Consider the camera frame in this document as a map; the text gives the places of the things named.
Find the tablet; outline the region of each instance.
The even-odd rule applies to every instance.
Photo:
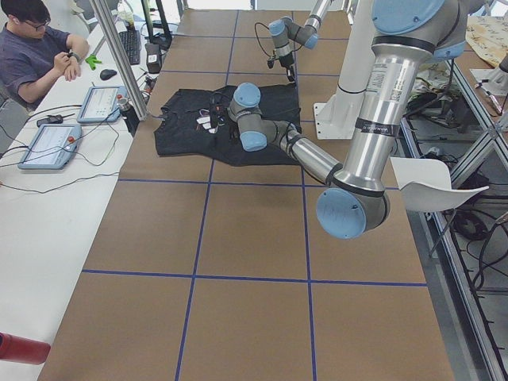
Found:
[[[78,113],[77,121],[81,124],[116,121],[120,117],[117,95],[127,97],[123,86],[91,87]]]
[[[81,125],[42,125],[17,165],[20,169],[61,169],[75,154]]]

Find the keyboard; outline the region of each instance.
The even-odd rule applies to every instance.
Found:
[[[141,50],[141,36],[138,30],[126,30],[118,32],[121,44],[124,46],[129,63],[131,65],[139,65],[140,63],[140,50]]]

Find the t-shirt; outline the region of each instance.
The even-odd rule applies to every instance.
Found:
[[[67,37],[70,33],[46,27],[42,39],[24,38],[11,33],[4,26],[0,33],[0,79],[7,90],[17,94],[20,85],[35,82],[53,68],[55,56],[68,52]],[[37,107],[38,99],[29,105]]]

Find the white desk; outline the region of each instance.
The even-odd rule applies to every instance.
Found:
[[[97,27],[89,36],[90,52],[94,51],[102,36]],[[144,62],[144,48],[141,62]],[[94,83],[96,86],[121,84],[120,75],[102,81],[103,68],[116,69],[105,43],[92,71],[82,63],[82,76],[68,83],[60,78],[39,110],[56,106],[81,104]],[[133,67],[136,78],[143,74]],[[77,109],[49,111],[49,114],[77,115]],[[23,144],[29,144],[37,131],[35,117],[17,136]],[[65,122],[75,122],[75,116]],[[120,170],[132,143],[125,123],[119,119],[111,124],[117,130],[115,149],[106,162],[95,167],[82,156],[75,156],[64,169],[52,173],[21,171],[17,165],[0,167],[0,181],[23,189],[45,191],[76,179],[100,174],[113,174]],[[83,134],[94,128],[83,126]],[[108,125],[102,125],[85,136],[78,152],[93,163],[102,162],[117,134]],[[13,142],[11,147],[18,146]],[[24,150],[8,152],[0,166],[15,164]],[[28,337],[52,343],[84,260],[96,234],[104,210],[117,182],[117,175],[98,177],[78,182],[47,194],[27,193],[0,187],[0,332]],[[0,379],[33,381],[42,365],[11,363],[0,360]]]

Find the man's arm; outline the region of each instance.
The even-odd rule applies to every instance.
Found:
[[[88,53],[88,42],[77,34],[69,34],[66,41],[67,48],[84,60]],[[64,74],[67,81],[72,81],[81,75],[81,67],[75,56],[71,56],[71,64],[65,69]]]
[[[17,89],[17,94],[27,103],[34,103],[44,97],[55,84],[56,80],[66,71],[69,66],[69,57],[66,52],[58,53],[54,59],[53,69],[35,82],[23,83]]]

